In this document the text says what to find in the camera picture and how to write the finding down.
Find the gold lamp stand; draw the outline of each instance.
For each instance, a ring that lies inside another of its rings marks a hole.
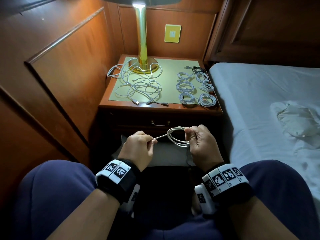
[[[137,17],[137,28],[138,28],[138,43],[139,43],[139,56],[138,61],[131,60],[129,62],[130,69],[139,74],[149,74],[158,70],[157,60],[154,58],[148,57],[147,53],[147,20],[146,20],[146,5],[134,4],[134,9],[136,11]]]

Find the lamp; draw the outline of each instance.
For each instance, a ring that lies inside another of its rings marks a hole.
[[[151,73],[158,70],[159,65],[157,60],[148,57],[147,52],[147,6],[167,5],[178,3],[181,0],[105,0],[112,3],[132,5],[135,9],[138,29],[138,61],[132,60],[129,63],[130,69],[136,73]]]

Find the hand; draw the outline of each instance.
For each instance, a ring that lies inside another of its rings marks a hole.
[[[142,172],[151,162],[153,146],[157,143],[158,141],[154,140],[152,136],[146,135],[143,131],[138,131],[128,137],[118,158],[130,160]]]
[[[184,129],[186,141],[190,143],[193,162],[204,172],[222,163],[216,139],[204,125],[192,126]]]

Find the forearm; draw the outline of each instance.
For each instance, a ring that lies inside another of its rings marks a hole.
[[[242,240],[297,239],[257,198],[228,209],[234,229]]]
[[[119,206],[113,196],[96,189],[47,239],[106,240]]]

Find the blue pants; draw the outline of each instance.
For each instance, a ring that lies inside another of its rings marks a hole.
[[[270,160],[248,164],[241,171],[256,196],[294,235],[320,239],[312,195],[294,169]],[[95,188],[94,174],[79,163],[54,160],[34,168],[18,188],[13,239],[46,239]],[[219,225],[223,222],[198,216],[170,230],[155,230],[118,212],[108,239],[223,239]]]

